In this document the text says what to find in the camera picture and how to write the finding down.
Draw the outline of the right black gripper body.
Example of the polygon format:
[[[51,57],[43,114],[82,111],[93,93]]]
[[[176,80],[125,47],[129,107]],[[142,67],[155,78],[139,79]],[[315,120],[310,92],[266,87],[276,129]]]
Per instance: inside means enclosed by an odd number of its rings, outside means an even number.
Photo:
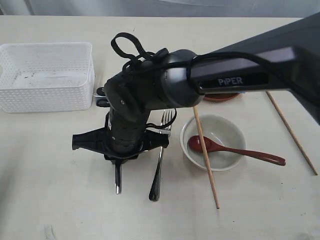
[[[137,159],[141,153],[169,145],[169,137],[151,130],[140,135],[111,134],[105,127],[72,136],[72,150],[85,149],[104,155],[107,161],[125,163]]]

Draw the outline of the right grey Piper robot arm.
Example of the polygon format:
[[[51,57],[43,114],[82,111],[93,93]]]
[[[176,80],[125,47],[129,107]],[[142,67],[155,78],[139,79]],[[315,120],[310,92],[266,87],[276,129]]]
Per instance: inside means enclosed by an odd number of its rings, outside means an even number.
[[[102,128],[72,137],[72,149],[103,154],[113,163],[167,147],[161,127],[148,122],[151,111],[196,106],[207,94],[287,90],[315,121],[320,119],[320,15],[318,13],[214,52],[144,50],[132,34],[138,55],[111,47],[127,59],[108,79],[109,112]]]

